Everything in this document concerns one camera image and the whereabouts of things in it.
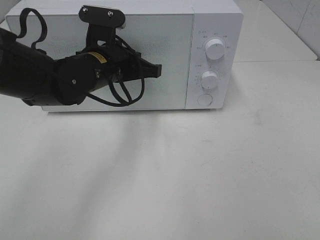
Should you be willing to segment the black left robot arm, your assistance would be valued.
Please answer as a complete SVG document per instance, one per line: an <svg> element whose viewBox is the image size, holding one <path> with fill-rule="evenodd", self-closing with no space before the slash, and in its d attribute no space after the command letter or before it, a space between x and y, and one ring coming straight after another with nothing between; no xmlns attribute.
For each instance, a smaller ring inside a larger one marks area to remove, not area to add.
<svg viewBox="0 0 320 240"><path fill-rule="evenodd" d="M122 39L92 45L54 60L43 51L0 31L0 92L29 106L80 105L86 98L111 107L126 107L132 98L125 82L158 78L162 66L143 59Z"/></svg>

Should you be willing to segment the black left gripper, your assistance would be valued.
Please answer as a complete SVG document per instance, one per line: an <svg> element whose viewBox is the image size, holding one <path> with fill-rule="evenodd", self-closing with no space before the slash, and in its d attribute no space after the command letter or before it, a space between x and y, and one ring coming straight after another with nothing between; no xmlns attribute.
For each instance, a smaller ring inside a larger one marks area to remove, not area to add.
<svg viewBox="0 0 320 240"><path fill-rule="evenodd" d="M118 38L116 31L123 27L122 23L88 25L85 48L76 54L78 83L120 83L162 75L161 64L141 58Z"/></svg>

